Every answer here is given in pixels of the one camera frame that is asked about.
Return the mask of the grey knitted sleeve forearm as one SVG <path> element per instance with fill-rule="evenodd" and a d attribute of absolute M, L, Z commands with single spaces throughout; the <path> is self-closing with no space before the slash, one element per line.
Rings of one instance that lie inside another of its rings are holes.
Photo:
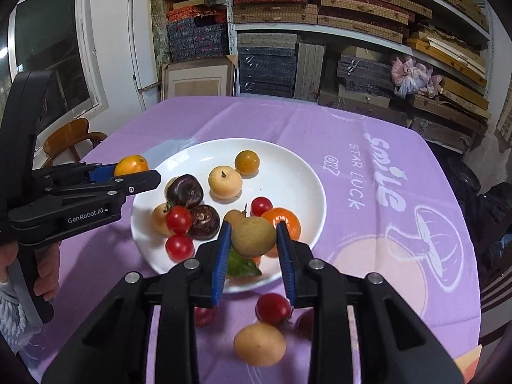
<path fill-rule="evenodd" d="M 0 329 L 14 354 L 28 345 L 34 335 L 41 332 L 40 327 L 32 325 L 19 302 L 10 281 L 1 283 Z"/>

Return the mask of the person's left hand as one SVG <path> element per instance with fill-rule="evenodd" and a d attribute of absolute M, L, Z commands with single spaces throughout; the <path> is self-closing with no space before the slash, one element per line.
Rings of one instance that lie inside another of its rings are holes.
<path fill-rule="evenodd" d="M 53 299 L 60 290 L 60 245 L 61 242 L 53 243 L 38 259 L 39 277 L 35 281 L 34 294 L 43 296 L 45 301 Z M 17 242 L 10 242 L 1 246 L 0 280 L 2 284 L 9 280 L 7 268 L 14 263 L 17 252 Z"/>

